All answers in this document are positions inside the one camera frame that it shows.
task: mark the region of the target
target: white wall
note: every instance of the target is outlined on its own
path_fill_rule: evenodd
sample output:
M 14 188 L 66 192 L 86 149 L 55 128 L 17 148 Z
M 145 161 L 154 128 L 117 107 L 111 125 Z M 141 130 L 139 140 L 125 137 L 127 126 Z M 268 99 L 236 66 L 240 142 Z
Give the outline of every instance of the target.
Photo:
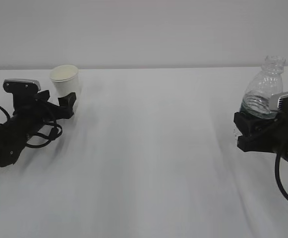
M 0 68 L 288 60 L 288 0 L 0 0 Z

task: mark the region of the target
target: paper cup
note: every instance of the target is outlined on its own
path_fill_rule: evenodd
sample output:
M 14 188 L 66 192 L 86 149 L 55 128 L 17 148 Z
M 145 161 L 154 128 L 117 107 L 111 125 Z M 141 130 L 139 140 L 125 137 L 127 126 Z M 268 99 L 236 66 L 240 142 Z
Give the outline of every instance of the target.
M 78 106 L 81 92 L 78 73 L 79 69 L 74 65 L 61 65 L 54 68 L 50 73 L 50 80 L 54 84 L 60 98 L 67 96 L 69 93 L 75 93 L 74 111 L 76 111 Z

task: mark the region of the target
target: cup rim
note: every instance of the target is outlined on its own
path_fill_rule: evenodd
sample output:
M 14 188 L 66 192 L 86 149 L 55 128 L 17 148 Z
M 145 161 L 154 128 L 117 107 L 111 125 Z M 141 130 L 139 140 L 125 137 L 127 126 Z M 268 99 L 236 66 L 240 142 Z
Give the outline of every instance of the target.
M 69 77 L 66 77 L 66 78 L 61 78 L 61 77 L 56 78 L 55 74 L 57 73 L 57 71 L 60 71 L 63 68 L 72 69 L 73 70 L 73 74 L 71 74 Z M 78 73 L 79 73 L 79 69 L 76 66 L 71 65 L 71 64 L 64 64 L 64 65 L 60 65 L 60 66 L 57 66 L 57 67 L 53 68 L 51 70 L 51 72 L 50 72 L 49 78 L 50 78 L 50 80 L 52 82 L 65 82 L 65 81 L 69 81 L 69 80 L 75 78 Z

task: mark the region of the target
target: plastic bottle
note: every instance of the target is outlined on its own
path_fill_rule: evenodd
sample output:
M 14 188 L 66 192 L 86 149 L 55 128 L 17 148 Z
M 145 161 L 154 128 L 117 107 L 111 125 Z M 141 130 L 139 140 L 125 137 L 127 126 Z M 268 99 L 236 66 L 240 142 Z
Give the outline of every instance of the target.
M 283 92 L 283 81 L 281 74 L 284 72 L 286 60 L 279 56 L 267 56 L 265 63 L 254 79 L 245 90 L 240 112 L 251 114 L 261 119 L 272 119 L 276 112 L 268 108 L 268 102 L 272 95 Z M 237 139 L 241 135 L 235 126 L 234 134 Z

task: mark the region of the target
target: table surface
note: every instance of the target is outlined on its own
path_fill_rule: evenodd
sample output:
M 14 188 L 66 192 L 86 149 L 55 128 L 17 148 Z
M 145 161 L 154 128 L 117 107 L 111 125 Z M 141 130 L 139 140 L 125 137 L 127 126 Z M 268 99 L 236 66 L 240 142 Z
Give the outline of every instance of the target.
M 233 113 L 259 70 L 81 70 L 63 135 L 0 168 L 0 238 L 288 238 L 275 155 L 235 147 Z M 49 73 L 0 70 L 0 105 L 13 112 L 6 78 L 39 80 L 56 102 Z M 281 177 L 288 190 L 287 162 Z

